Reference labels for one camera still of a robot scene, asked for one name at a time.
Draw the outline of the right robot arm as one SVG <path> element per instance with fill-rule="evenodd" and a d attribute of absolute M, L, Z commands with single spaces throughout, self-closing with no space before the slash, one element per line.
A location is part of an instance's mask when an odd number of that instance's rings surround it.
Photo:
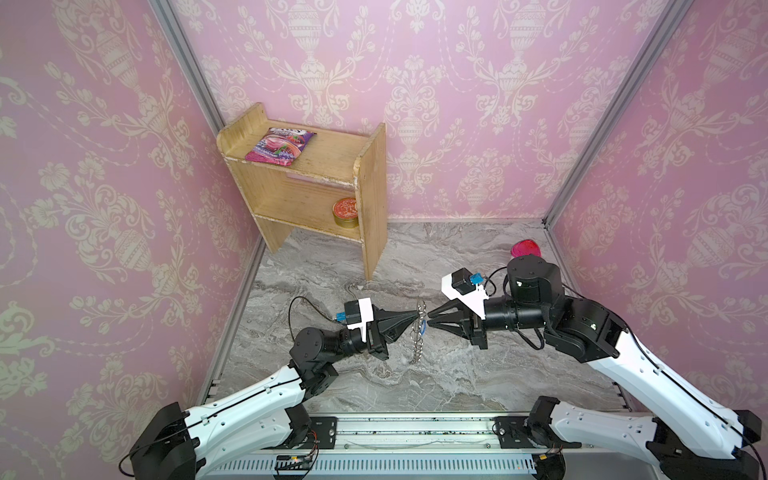
<path fill-rule="evenodd" d="M 429 326 L 481 349 L 491 331 L 533 330 L 551 346 L 605 375 L 649 411 L 621 416 L 541 396 L 527 427 L 540 445 L 588 444 L 646 462 L 669 479 L 764 479 L 756 448 L 762 421 L 712 400 L 668 367 L 631 327 L 602 304 L 566 293 L 557 265 L 536 255 L 506 267 L 504 292 L 490 297 L 479 275 L 462 268 L 442 280 L 447 302 Z"/>

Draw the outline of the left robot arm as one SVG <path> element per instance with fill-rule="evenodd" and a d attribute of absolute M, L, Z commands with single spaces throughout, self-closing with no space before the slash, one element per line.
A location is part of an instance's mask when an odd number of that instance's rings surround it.
<path fill-rule="evenodd" d="M 388 359 L 389 345 L 419 317 L 416 310 L 387 311 L 368 299 L 347 303 L 342 328 L 300 330 L 289 362 L 263 380 L 208 404 L 161 408 L 119 460 L 120 473 L 201 479 L 252 452 L 304 444 L 311 437 L 304 404 L 337 378 L 335 363 L 359 354 Z"/>

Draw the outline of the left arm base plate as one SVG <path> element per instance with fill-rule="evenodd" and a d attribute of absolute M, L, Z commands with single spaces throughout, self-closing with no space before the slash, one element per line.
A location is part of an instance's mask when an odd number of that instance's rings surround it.
<path fill-rule="evenodd" d="M 308 450 L 317 444 L 320 450 L 333 450 L 336 445 L 338 421 L 337 416 L 311 416 L 309 431 L 299 448 Z"/>

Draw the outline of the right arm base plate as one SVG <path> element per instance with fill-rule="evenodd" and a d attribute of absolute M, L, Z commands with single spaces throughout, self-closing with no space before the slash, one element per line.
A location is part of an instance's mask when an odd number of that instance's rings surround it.
<path fill-rule="evenodd" d="M 497 416 L 493 418 L 491 431 L 497 437 L 501 449 L 532 448 L 526 425 L 527 418 L 520 415 Z"/>

